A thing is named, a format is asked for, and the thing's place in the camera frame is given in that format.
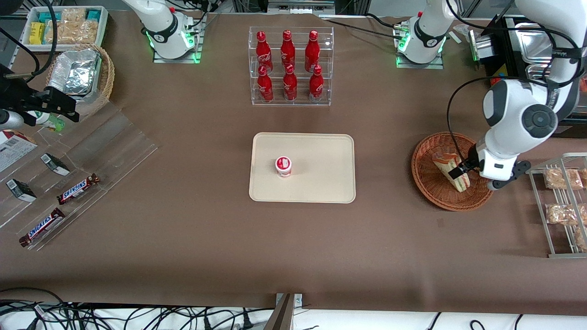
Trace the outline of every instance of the brown table surface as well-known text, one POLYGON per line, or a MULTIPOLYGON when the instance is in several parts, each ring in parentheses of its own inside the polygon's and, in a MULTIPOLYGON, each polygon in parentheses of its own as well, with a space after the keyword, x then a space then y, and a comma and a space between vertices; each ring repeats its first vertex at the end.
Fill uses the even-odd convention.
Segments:
MULTIPOLYGON (((390 32, 373 20, 345 22, 390 32)), ((111 99, 159 149, 40 252, 0 231, 1 287, 46 288, 66 301, 271 306, 274 293, 288 291, 312 308, 587 315, 587 261, 546 257, 527 177, 468 213, 435 207, 413 182, 415 145, 446 130, 448 97, 484 74, 466 42, 446 43, 444 70, 397 69, 389 38, 335 25, 332 106, 253 107, 248 29, 268 25, 331 23, 221 15, 206 30, 199 65, 163 65, 151 62, 138 17, 112 12, 104 42, 116 66, 111 99), (355 201, 252 201, 259 132, 351 135, 355 201)), ((13 69, 31 67, 20 52, 13 69)), ((488 129, 486 90, 476 83, 457 96, 457 132, 477 139, 488 129)), ((550 139, 521 159, 585 147, 550 139)))

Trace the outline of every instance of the white box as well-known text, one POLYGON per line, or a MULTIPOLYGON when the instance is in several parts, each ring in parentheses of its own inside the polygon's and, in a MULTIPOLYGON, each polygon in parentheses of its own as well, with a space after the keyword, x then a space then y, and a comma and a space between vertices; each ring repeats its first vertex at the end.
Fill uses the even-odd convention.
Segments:
POLYGON ((36 148, 35 141, 22 133, 11 130, 0 131, 0 172, 16 163, 34 148, 36 148))
MULTIPOLYGON (((96 41, 94 45, 101 46, 102 40, 104 39, 104 33, 106 31, 106 21, 108 21, 108 11, 103 6, 54 6, 53 10, 55 12, 63 11, 66 8, 85 8, 86 11, 91 9, 97 9, 100 11, 100 21, 98 22, 98 33, 96 35, 96 41)), ((40 12, 48 12, 49 8, 47 7, 33 7, 29 12, 29 15, 26 17, 26 25, 25 30, 22 32, 22 44, 25 45, 28 49, 32 52, 49 52, 51 51, 51 44, 46 45, 31 45, 29 42, 29 37, 31 36, 31 23, 37 22, 39 18, 40 12)), ((55 51, 57 52, 64 52, 66 50, 73 50, 73 48, 77 46, 77 44, 71 45, 60 45, 57 44, 55 51)))

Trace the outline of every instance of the beige tray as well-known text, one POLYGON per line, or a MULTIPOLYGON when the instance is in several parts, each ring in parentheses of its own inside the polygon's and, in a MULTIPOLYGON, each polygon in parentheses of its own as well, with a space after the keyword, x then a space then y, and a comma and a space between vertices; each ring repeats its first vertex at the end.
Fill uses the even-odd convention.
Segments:
POLYGON ((258 133, 253 138, 249 196, 254 201, 350 203, 355 199, 355 144, 346 134, 258 133), (275 160, 292 160, 282 178, 275 160))

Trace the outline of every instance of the woven basket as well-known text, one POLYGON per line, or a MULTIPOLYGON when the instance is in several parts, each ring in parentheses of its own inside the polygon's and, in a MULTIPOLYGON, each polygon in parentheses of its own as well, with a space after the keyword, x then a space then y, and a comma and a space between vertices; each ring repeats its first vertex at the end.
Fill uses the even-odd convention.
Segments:
MULTIPOLYGON (((114 64, 112 60, 108 56, 108 53, 101 48, 92 43, 84 43, 81 45, 75 46, 74 50, 84 50, 91 48, 100 53, 102 56, 102 65, 100 66, 100 81, 98 82, 98 91, 100 95, 98 98, 92 103, 85 103, 85 102, 78 102, 76 105, 76 111, 82 116, 92 115, 96 111, 103 108, 110 99, 110 94, 112 93, 112 87, 114 86, 114 64)), ((51 74, 53 73, 53 69, 55 68, 56 59, 53 60, 53 63, 49 67, 49 74, 47 75, 47 85, 49 84, 49 79, 51 78, 51 74)))
MULTIPOLYGON (((475 141, 462 134, 454 135, 462 151, 468 151, 475 144, 475 141)), ((489 180, 470 171, 467 174, 471 180, 471 187, 459 193, 432 162, 435 153, 457 153, 449 132, 432 134, 420 141, 411 158, 414 181, 428 200, 450 211, 475 210, 489 200, 493 194, 493 191, 487 188, 489 180)))

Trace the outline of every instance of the wrapped sandwich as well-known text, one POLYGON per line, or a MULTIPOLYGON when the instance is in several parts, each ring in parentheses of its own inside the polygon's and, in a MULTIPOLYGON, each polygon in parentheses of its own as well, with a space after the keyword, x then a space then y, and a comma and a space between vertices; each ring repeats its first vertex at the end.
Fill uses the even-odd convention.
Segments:
POLYGON ((460 177, 453 178, 448 175, 452 169, 457 167, 461 163, 461 157, 454 153, 437 153, 432 157, 432 161, 436 164, 436 167, 444 174, 444 176, 453 184, 453 186, 460 192, 464 192, 467 188, 471 187, 471 181, 467 173, 460 177))

